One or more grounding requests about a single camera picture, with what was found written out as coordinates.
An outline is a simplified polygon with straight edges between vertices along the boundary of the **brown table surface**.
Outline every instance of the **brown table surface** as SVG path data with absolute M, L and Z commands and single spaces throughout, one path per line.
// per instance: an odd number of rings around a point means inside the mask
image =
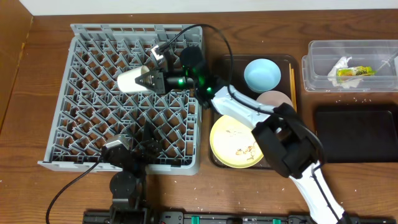
M 290 54 L 299 62 L 311 40 L 398 39 L 398 10 L 35 17 L 0 134 L 0 223 L 43 223 L 54 195 L 79 175 L 37 165 L 44 158 L 73 37 L 71 23 L 207 23 L 223 29 L 235 54 Z M 206 30 L 205 41 L 209 60 L 227 53 L 215 33 Z M 398 103 L 397 95 L 391 93 L 303 92 L 300 112 L 313 128 L 312 111 L 317 104 L 337 99 L 354 103 L 353 97 Z M 226 170 L 210 164 L 209 117 L 210 111 L 204 111 L 198 174 L 148 176 L 150 203 L 166 210 L 203 213 L 308 212 L 293 182 L 273 171 Z M 398 218 L 398 164 L 328 164 L 323 173 L 349 213 Z M 113 175 L 89 174 L 71 186 L 53 207 L 51 222 L 81 223 L 87 208 L 108 209 Z

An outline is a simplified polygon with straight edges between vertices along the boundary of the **yellow bowl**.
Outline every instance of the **yellow bowl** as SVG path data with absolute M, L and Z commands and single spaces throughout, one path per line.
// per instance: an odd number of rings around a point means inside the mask
M 218 160 L 233 168 L 253 166 L 264 157 L 251 130 L 226 115 L 213 125 L 210 146 Z

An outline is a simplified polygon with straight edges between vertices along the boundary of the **crumpled paper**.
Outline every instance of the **crumpled paper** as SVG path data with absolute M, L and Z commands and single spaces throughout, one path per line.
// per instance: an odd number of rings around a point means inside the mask
M 343 88 L 356 88 L 359 83 L 363 81 L 362 78 L 353 78 L 352 80 L 344 81 L 343 83 L 338 83 L 336 74 L 339 68 L 348 68 L 348 61 L 351 60 L 352 57 L 341 57 L 335 66 L 331 69 L 328 74 L 328 80 L 331 81 L 333 86 L 342 86 Z

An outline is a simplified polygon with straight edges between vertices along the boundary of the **transparent container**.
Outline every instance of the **transparent container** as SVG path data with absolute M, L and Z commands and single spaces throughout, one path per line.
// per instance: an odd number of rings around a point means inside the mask
M 341 57 L 349 67 L 370 66 L 374 76 L 359 77 L 358 86 L 333 86 L 328 74 Z M 398 91 L 398 40 L 314 40 L 302 59 L 307 91 Z

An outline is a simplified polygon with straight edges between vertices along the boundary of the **black tray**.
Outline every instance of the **black tray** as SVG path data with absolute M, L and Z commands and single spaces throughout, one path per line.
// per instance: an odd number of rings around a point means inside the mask
M 397 162 L 398 106 L 319 106 L 315 127 L 326 161 Z
M 256 100 L 257 97 L 260 95 L 260 93 L 255 93 L 249 89 L 249 87 L 246 84 L 246 81 L 244 80 L 244 69 L 246 66 L 252 62 L 255 59 L 259 58 L 265 58 L 269 59 L 273 62 L 275 62 L 281 72 L 281 78 L 279 84 L 273 89 L 276 91 L 280 91 L 282 93 L 285 93 L 290 99 L 291 97 L 291 90 L 290 90 L 290 71 L 289 71 L 289 64 L 291 68 L 294 69 L 295 72 L 295 82 L 297 83 L 297 74 L 300 73 L 299 71 L 299 65 L 292 56 L 289 55 L 280 55 L 280 54 L 273 54 L 273 55 L 234 55 L 234 73 L 233 73 L 233 78 L 231 84 L 234 85 L 234 87 L 240 91 L 241 93 L 245 94 L 246 96 Z M 228 71 L 229 71 L 229 66 L 230 64 L 230 59 L 229 55 L 224 55 L 222 58 L 219 58 L 216 60 L 213 65 L 212 65 L 212 72 L 214 74 L 219 75 L 220 77 L 224 78 L 224 80 L 228 79 Z M 296 85 L 296 96 L 298 95 L 299 89 L 297 88 Z M 213 113 L 212 116 L 212 121 L 211 123 L 214 124 L 218 118 L 220 118 L 222 115 Z M 220 168 L 231 168 L 222 162 L 220 162 L 217 157 L 213 154 L 212 150 L 209 150 L 209 159 L 211 163 L 216 165 L 217 167 Z M 265 158 L 262 158 L 257 164 L 245 168 L 245 169 L 266 169 L 270 170 L 271 167 L 268 164 L 268 162 L 265 160 Z

